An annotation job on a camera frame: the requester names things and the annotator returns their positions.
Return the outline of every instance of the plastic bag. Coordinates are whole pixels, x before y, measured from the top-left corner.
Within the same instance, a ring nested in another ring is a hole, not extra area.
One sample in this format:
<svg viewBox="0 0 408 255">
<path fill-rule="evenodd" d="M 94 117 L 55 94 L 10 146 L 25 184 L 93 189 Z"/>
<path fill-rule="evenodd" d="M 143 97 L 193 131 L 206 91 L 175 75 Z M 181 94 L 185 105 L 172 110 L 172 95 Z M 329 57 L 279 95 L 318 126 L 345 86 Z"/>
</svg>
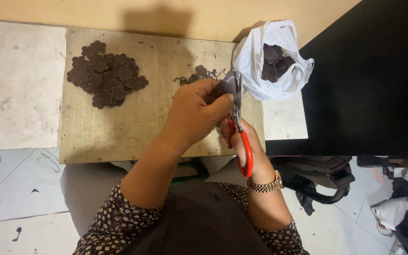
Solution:
<svg viewBox="0 0 408 255">
<path fill-rule="evenodd" d="M 295 61 L 275 83 L 261 78 L 264 43 L 280 46 Z M 313 59 L 304 60 L 298 53 L 297 32 L 291 20 L 267 21 L 263 26 L 252 29 L 237 46 L 233 60 L 234 70 L 242 74 L 243 84 L 257 100 L 293 97 L 308 82 L 314 67 Z"/>
</svg>

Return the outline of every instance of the beige wall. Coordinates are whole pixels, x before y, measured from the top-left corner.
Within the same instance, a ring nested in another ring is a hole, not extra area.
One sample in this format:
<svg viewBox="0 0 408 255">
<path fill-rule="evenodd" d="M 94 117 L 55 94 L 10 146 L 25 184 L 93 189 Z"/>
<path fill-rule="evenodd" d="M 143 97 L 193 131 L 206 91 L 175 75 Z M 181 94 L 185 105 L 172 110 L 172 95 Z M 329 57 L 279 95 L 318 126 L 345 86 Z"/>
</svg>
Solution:
<svg viewBox="0 0 408 255">
<path fill-rule="evenodd" d="M 238 42 L 292 20 L 302 47 L 360 0 L 0 0 L 0 20 Z"/>
</svg>

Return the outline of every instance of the gold watch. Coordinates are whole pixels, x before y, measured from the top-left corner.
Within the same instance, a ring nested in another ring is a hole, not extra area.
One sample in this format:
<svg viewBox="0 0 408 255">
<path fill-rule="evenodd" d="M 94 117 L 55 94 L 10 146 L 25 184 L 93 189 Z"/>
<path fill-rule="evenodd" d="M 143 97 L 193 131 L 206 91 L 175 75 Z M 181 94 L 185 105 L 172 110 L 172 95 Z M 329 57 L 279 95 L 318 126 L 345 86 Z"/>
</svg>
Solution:
<svg viewBox="0 0 408 255">
<path fill-rule="evenodd" d="M 246 184 L 248 185 L 248 188 L 256 192 L 259 192 L 259 193 L 267 193 L 267 192 L 271 192 L 274 190 L 282 189 L 283 181 L 281 180 L 280 173 L 276 170 L 275 170 L 275 176 L 276 176 L 275 180 L 268 184 L 259 185 L 259 184 L 253 183 L 250 178 L 246 180 L 247 182 Z"/>
</svg>

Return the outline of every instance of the floral print shirt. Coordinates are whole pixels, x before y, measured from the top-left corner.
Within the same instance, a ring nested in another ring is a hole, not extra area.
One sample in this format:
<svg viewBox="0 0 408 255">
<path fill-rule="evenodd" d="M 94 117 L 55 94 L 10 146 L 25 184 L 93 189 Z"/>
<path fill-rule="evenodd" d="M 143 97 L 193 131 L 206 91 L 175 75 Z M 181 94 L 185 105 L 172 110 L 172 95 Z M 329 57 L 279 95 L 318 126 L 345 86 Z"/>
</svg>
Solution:
<svg viewBox="0 0 408 255">
<path fill-rule="evenodd" d="M 237 184 L 219 183 L 223 190 L 238 203 L 248 208 L 248 190 Z M 78 241 L 74 255 L 117 254 L 133 242 L 145 229 L 154 223 L 162 207 L 142 209 L 131 204 L 122 195 L 119 185 L 105 200 L 88 232 Z M 292 221 L 289 226 L 276 231 L 258 230 L 259 236 L 272 254 L 309 255 Z"/>
</svg>

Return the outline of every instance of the scissors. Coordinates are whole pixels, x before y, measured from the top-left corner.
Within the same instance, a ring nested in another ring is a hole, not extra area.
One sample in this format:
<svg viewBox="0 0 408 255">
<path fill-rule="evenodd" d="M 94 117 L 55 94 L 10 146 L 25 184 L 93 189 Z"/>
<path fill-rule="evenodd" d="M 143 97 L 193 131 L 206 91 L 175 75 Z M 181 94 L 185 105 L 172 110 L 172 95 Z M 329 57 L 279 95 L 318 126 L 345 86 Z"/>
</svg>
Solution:
<svg viewBox="0 0 408 255">
<path fill-rule="evenodd" d="M 253 173 L 253 154 L 251 151 L 251 145 L 250 141 L 248 140 L 247 133 L 242 129 L 242 126 L 240 124 L 240 116 L 242 113 L 242 75 L 239 72 L 234 72 L 234 76 L 236 85 L 236 96 L 233 113 L 230 119 L 228 120 L 228 125 L 230 128 L 229 139 L 231 139 L 231 137 L 234 135 L 235 125 L 237 125 L 238 132 L 242 136 L 243 146 L 245 147 L 246 153 L 245 167 L 242 167 L 240 165 L 240 158 L 237 159 L 237 164 L 242 175 L 245 176 L 246 178 L 249 178 Z"/>
</svg>

